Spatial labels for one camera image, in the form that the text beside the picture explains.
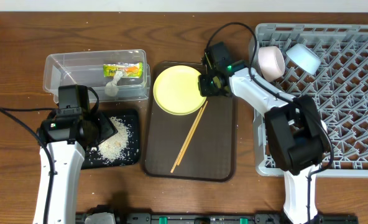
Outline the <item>wooden chopstick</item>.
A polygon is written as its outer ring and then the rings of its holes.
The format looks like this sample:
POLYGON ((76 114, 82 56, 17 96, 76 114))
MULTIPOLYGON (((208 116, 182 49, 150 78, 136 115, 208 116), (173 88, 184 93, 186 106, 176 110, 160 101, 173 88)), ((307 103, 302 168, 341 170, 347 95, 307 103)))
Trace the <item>wooden chopstick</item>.
POLYGON ((193 122, 193 124, 192 124, 192 126, 191 126, 191 128, 190 128, 190 130, 189 130, 189 133, 187 134, 187 137, 185 139, 185 142, 183 143, 183 146, 180 149, 180 152, 178 153, 178 156, 177 156, 177 158, 176 158, 176 160, 175 160, 175 162, 173 164, 173 167, 170 170, 171 173, 174 172, 176 166, 179 166, 180 165, 180 163, 182 161, 182 157, 184 156, 184 154, 186 152, 186 149, 187 149, 187 147, 188 147, 188 145, 190 143, 190 140, 192 139, 192 136, 193 136, 193 134, 195 132, 195 129, 197 128, 197 125, 199 123, 199 120, 200 120, 200 118, 201 118, 201 116, 203 114, 203 110, 204 110, 204 108, 201 107, 200 110, 199 110, 199 112, 198 112, 198 114, 197 114, 197 116, 196 116, 196 118, 195 118, 195 120, 194 120, 194 122, 193 122))
POLYGON ((192 139, 192 137, 193 137, 193 135, 194 135, 194 133, 195 133, 195 131, 197 129, 197 126, 198 126, 198 124, 200 122, 200 119, 201 119, 203 113, 204 113, 204 110, 206 109, 207 104, 208 104, 208 101, 206 101, 205 104, 203 105, 203 107, 200 109, 200 111, 199 111, 196 119, 194 120, 193 125, 191 126, 191 129, 190 129, 190 131, 189 131, 189 133, 188 133, 188 135, 186 137, 186 140, 185 140, 185 142, 183 144, 183 147, 180 150, 180 153, 179 153, 179 156, 178 156, 178 160, 177 160, 177 163, 176 163, 177 166, 179 166, 181 164, 181 161, 183 159, 183 156, 186 153, 186 150, 187 150, 187 148, 188 148, 188 146, 190 144, 190 141, 191 141, 191 139, 192 139))

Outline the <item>pile of rice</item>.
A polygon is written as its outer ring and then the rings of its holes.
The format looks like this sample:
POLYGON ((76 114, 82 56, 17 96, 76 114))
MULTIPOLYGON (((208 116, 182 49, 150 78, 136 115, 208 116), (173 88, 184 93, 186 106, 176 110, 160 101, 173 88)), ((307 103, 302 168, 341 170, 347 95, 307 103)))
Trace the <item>pile of rice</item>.
POLYGON ((102 142, 98 149, 91 148, 91 152, 101 156, 104 164, 112 164, 117 159, 123 159, 125 156, 124 150, 128 147, 129 138, 132 136, 131 124, 124 124, 123 119, 115 116, 110 117, 109 120, 117 129, 117 133, 102 142))

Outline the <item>yellow plate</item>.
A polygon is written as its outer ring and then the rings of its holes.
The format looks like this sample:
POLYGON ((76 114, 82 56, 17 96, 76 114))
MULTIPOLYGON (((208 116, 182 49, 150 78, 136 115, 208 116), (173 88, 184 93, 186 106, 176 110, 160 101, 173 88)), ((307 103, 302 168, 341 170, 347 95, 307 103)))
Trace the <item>yellow plate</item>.
POLYGON ((206 101, 198 88, 201 73, 186 65, 163 70, 156 78, 153 94, 156 103, 165 112, 187 115, 198 110, 206 101))

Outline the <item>white tissue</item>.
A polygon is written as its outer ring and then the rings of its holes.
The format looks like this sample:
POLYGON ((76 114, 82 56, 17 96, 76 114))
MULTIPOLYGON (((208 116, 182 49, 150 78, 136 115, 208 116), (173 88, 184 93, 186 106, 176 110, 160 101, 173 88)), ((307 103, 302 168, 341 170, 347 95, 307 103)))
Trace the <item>white tissue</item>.
POLYGON ((123 71, 120 71, 118 70, 113 79, 108 82, 104 88, 104 92, 106 95, 108 96, 116 96, 118 91, 119 91, 119 87, 117 85, 118 81, 124 76, 124 72, 123 71))

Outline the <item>pink white bowl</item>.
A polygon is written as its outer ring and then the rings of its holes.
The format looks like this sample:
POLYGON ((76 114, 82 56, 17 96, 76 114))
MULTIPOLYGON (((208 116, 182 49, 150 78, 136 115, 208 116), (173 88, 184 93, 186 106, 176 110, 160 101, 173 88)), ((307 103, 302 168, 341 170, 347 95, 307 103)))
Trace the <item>pink white bowl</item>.
POLYGON ((281 50, 276 46, 261 47, 258 51, 258 63, 263 77, 272 82, 285 73, 285 61, 281 50))

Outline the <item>green snack wrapper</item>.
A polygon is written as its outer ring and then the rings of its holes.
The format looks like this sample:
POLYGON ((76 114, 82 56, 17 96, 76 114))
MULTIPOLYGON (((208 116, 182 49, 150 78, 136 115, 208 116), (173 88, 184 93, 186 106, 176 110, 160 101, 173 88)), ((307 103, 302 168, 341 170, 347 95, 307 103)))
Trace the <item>green snack wrapper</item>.
POLYGON ((114 77, 118 72, 123 73, 123 77, 140 78, 143 72, 143 63, 115 63, 104 64, 104 77, 114 77))

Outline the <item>blue bowl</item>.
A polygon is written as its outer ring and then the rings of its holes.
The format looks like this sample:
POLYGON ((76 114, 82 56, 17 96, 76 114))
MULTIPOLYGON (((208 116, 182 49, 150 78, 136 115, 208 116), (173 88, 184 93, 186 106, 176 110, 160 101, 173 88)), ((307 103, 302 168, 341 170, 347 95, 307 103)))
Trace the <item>blue bowl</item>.
POLYGON ((305 72, 314 75, 321 65, 320 58, 303 44, 295 44, 286 51, 288 58, 305 72))

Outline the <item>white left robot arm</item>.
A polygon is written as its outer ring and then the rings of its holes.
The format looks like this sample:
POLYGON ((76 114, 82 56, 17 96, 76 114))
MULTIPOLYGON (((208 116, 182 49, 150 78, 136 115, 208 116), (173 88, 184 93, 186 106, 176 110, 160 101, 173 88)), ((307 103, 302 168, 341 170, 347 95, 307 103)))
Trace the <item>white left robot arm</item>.
POLYGON ((40 184, 34 223, 74 223, 86 150, 117 133, 106 113, 56 116, 42 121, 40 184))

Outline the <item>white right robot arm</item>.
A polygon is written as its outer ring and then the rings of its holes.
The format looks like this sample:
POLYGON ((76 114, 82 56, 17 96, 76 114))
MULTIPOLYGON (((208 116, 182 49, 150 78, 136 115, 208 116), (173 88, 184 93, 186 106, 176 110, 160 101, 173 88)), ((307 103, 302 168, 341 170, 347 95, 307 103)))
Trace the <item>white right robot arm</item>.
POLYGON ((283 212, 290 223, 315 223, 315 174, 323 171, 329 137, 309 96, 280 91, 241 60, 232 64, 204 61, 198 78, 202 96, 236 96, 264 118, 270 155, 283 171, 283 212))

